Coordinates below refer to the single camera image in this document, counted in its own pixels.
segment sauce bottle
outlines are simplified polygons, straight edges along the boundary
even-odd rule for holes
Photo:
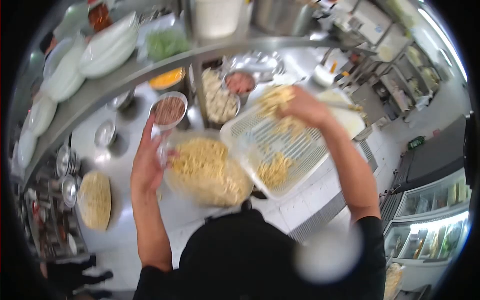
[[[88,0],[88,21],[95,33],[112,25],[104,0]]]

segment chef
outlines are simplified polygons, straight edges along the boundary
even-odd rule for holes
[[[340,248],[332,250],[338,247],[338,235],[327,234],[317,241],[318,248],[298,245],[266,223],[246,202],[241,212],[209,220],[194,232],[178,269],[173,270],[170,243],[156,200],[164,171],[156,155],[161,137],[150,139],[151,117],[131,175],[142,262],[135,300],[383,299],[385,253],[375,178],[326,105],[300,87],[294,90],[295,98],[279,114],[301,119],[307,126],[318,128],[325,138],[351,212],[352,228],[357,232],[358,244],[341,247],[351,249],[351,254],[344,254]],[[329,256],[319,254],[325,252],[330,252]],[[345,257],[338,258],[338,253]],[[346,266],[345,261],[352,263]],[[337,272],[340,269],[346,270],[341,276]]]

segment cutting board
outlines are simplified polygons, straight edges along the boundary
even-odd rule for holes
[[[319,101],[353,104],[353,101],[350,99],[350,97],[338,88],[326,90],[317,94],[316,97]],[[357,136],[357,134],[365,129],[365,122],[359,113],[342,108],[330,108],[330,111],[335,119],[348,132],[350,139],[353,139],[355,136]]]

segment refrigerator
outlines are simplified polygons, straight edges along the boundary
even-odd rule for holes
[[[405,266],[402,290],[434,287],[460,253],[469,231],[470,193],[463,169],[403,193],[384,229],[387,260]]]

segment orange food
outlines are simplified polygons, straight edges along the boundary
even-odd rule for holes
[[[150,86],[156,90],[161,90],[172,86],[182,79],[184,70],[182,67],[163,73],[157,77],[150,79]]]

